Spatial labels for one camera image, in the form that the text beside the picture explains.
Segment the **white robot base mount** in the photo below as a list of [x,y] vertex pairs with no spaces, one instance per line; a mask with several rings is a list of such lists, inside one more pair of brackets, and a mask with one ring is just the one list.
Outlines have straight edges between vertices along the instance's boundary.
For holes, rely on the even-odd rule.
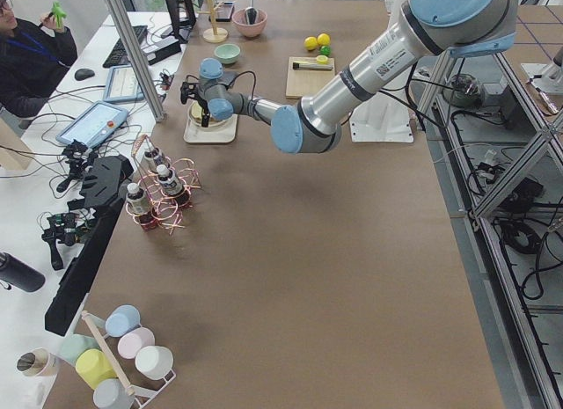
[[[392,0],[388,28],[398,21],[401,4]],[[396,97],[406,101],[404,87],[410,69],[397,75],[385,88],[397,90]],[[409,109],[382,92],[358,106],[351,115],[349,126],[353,142],[412,142]]]

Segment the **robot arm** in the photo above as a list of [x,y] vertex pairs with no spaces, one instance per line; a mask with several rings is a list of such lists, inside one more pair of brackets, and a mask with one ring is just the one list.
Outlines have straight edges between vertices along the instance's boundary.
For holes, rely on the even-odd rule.
[[341,119],[425,55],[473,57],[512,47],[518,0],[405,0],[398,20],[328,84],[293,106],[231,92],[215,58],[200,64],[194,96],[204,117],[233,114],[264,121],[276,148],[323,153],[341,138]]

